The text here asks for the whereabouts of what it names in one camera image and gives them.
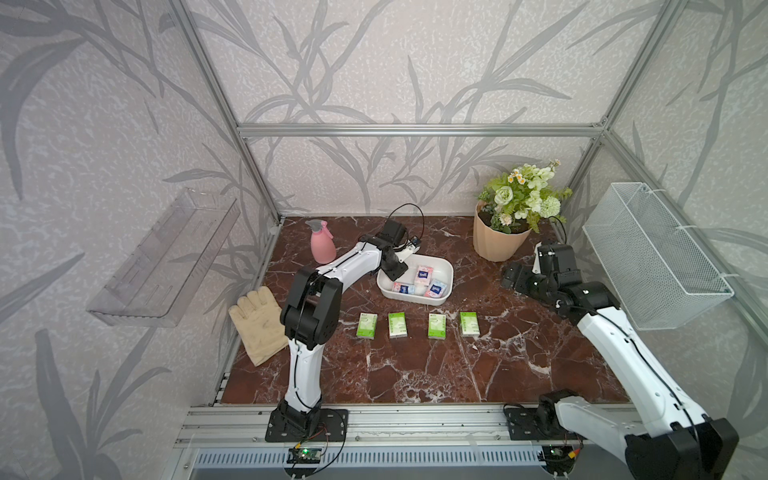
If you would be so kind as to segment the white storage box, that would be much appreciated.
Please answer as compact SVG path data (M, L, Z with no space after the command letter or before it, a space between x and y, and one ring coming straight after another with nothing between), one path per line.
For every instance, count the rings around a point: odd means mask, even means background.
M397 279L400 284L415 286L414 293L402 293L394 288L395 281L391 280L383 271L377 273L376 282L381 293L388 299L411 302L428 306L440 306L444 304L453 291L454 268L446 259L441 257L413 254L405 260L407 271ZM415 283L417 271L420 266L431 267L432 279L428 285ZM432 284L438 282L444 286L440 294L429 295Z

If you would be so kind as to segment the green tissue pack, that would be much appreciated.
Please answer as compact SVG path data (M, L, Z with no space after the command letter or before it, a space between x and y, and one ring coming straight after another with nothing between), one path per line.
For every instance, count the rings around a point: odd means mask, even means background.
M377 320L377 314L361 313L358 320L356 336L363 339L374 339Z
M479 321L476 312L460 313L460 328L463 337L478 338L480 336Z
M447 317L445 314L430 313L428 316L427 337L445 340L447 335Z
M390 338L405 338L408 336L406 315L404 312L388 314L388 333Z

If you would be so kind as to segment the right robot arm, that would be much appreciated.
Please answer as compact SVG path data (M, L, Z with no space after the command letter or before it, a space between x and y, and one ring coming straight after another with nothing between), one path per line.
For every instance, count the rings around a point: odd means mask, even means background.
M573 433L621 460L636 479L720 479L739 443L674 381L631 326L616 296L586 282L569 245L538 244L534 263L508 264L503 287L535 299L569 321L606 361L641 422L624 422L563 389L543 394L535 424L548 438Z

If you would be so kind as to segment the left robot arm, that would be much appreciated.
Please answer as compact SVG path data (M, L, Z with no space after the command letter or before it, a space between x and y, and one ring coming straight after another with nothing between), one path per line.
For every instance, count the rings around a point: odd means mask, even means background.
M405 226L388 219L381 231L361 236L339 258L295 274L280 316L291 360L288 389L277 407L280 414L307 421L320 410L324 345L337 329L344 292L367 274L399 279L408 270L406 259L420 246L419 237L407 238Z

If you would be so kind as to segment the beige flower pot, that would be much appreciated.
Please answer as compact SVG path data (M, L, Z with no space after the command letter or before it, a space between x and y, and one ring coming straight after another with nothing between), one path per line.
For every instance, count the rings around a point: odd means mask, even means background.
M531 230L512 234L493 230L480 218L480 211L484 205L484 202L479 201L475 207L473 247L480 257L491 262L509 260L528 239Z

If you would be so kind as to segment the pink spray bottle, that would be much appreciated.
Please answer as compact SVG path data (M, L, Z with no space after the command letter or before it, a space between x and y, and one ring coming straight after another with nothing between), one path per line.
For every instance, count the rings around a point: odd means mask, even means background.
M305 224L312 232L310 248L314 260L320 265L333 262L336 259L336 247L328 223L321 219L310 219Z

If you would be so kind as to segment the artificial green white flowers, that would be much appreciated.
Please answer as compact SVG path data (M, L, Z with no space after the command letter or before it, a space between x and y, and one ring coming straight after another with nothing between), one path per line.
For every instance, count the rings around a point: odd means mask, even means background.
M558 160L544 167L526 163L492 178L478 196L480 221L502 234L538 233L542 220L563 226L562 204L572 190L551 185L559 166Z

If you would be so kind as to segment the beige work glove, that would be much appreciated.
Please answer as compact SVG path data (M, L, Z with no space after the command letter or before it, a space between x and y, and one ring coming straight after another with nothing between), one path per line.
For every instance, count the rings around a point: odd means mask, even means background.
M282 309L267 286L241 296L228 309L245 351L254 366L260 366L288 345Z

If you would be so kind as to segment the right circuit board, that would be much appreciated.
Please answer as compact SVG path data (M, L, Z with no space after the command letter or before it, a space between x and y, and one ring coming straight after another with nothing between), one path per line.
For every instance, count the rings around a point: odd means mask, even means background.
M581 453L580 448L565 446L544 446L542 448L541 460L546 466L565 468L572 467Z

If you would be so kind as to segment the left green circuit board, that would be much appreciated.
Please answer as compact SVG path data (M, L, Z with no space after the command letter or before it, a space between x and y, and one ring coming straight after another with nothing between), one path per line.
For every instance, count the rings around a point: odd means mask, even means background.
M289 467L318 466L324 457L325 450L319 447L293 447L288 450L286 464Z

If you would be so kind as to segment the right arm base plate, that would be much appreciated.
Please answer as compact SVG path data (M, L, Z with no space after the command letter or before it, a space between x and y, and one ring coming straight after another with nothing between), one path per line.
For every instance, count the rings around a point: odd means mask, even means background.
M511 440L583 442L585 438L568 431L559 423L555 409L549 404L526 407L507 403L502 407Z

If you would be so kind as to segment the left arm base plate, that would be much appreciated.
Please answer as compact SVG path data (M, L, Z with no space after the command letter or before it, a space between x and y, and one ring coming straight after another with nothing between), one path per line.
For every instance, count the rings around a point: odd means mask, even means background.
M301 412L281 403L271 412L265 441L287 443L300 441L341 442L346 439L349 411L316 408Z

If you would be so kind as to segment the clear acrylic wall shelf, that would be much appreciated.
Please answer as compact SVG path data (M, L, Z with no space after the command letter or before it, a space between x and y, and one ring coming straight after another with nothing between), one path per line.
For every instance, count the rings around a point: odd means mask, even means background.
M86 311L108 326L176 327L240 214L232 195L182 189Z

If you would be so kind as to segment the aluminium front rail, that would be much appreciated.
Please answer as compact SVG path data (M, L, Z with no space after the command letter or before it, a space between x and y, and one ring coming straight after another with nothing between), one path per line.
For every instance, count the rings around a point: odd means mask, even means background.
M339 404L349 412L346 448L353 446L578 445L574 434L545 438L535 428L509 434L501 403ZM271 404L194 407L174 442L176 448L282 447L298 440L285 434L266 440Z

